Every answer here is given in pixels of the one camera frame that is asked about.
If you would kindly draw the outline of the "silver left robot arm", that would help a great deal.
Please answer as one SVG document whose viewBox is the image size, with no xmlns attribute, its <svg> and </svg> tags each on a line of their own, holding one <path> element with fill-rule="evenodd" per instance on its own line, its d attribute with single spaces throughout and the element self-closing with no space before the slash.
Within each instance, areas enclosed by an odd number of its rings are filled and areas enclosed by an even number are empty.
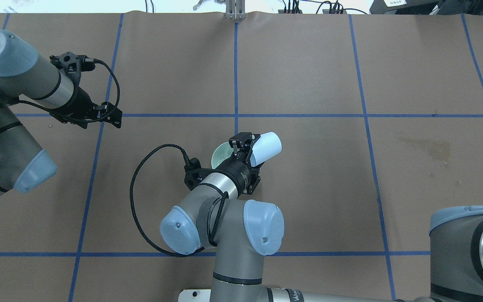
<svg viewBox="0 0 483 302">
<path fill-rule="evenodd" d="M 71 52 L 43 58 L 17 34 L 0 29 L 0 196 L 10 190 L 28 193 L 57 172 L 11 106 L 27 104 L 84 129 L 95 122 L 121 128 L 119 100 L 95 104 L 79 85 L 82 73 L 96 65 L 105 62 Z"/>
</svg>

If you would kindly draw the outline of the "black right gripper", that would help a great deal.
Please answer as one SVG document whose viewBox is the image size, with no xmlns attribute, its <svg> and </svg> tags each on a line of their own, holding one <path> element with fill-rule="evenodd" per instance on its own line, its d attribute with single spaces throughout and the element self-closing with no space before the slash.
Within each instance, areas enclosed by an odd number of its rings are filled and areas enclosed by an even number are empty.
<svg viewBox="0 0 483 302">
<path fill-rule="evenodd" d="M 218 173 L 227 176 L 236 187 L 236 195 L 251 195 L 260 183 L 261 164 L 256 163 L 254 149 L 260 140 L 261 134 L 239 132 L 229 139 L 234 149 L 233 157 L 223 161 L 216 167 Z"/>
</svg>

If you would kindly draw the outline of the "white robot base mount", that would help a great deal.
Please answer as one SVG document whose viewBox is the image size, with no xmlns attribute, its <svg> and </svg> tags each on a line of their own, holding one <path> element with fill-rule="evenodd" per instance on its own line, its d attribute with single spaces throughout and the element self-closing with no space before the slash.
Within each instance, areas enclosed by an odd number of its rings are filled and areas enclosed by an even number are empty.
<svg viewBox="0 0 483 302">
<path fill-rule="evenodd" d="M 178 302 L 209 302 L 211 289 L 182 290 L 178 296 Z"/>
</svg>

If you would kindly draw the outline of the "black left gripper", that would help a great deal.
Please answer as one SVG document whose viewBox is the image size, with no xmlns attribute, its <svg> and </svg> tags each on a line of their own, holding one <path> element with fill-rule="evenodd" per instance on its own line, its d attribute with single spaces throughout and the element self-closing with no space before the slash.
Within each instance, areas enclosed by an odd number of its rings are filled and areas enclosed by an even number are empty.
<svg viewBox="0 0 483 302">
<path fill-rule="evenodd" d="M 100 105 L 93 103 L 90 96 L 80 87 L 73 92 L 71 99 L 62 107 L 50 109 L 49 114 L 59 122 L 75 124 L 86 129 L 93 122 L 107 122 L 121 128 L 122 111 L 119 105 L 119 87 L 115 104 L 103 102 Z"/>
</svg>

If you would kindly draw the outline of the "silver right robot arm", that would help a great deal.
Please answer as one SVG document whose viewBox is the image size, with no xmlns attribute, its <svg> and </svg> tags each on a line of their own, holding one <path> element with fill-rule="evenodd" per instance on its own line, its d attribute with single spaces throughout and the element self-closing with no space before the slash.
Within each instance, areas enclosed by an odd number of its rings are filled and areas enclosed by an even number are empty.
<svg viewBox="0 0 483 302">
<path fill-rule="evenodd" d="M 261 166 L 278 155 L 274 132 L 241 132 L 228 148 L 217 147 L 216 163 L 204 169 L 181 149 L 190 193 L 160 223 L 163 241 L 174 257 L 216 249 L 213 283 L 205 302 L 360 302 L 359 297 L 314 294 L 264 286 L 266 256 L 316 256 L 332 252 L 280 252 L 285 220 L 279 207 L 251 195 Z M 418 302 L 483 302 L 483 205 L 441 209 L 431 217 L 431 289 Z"/>
</svg>

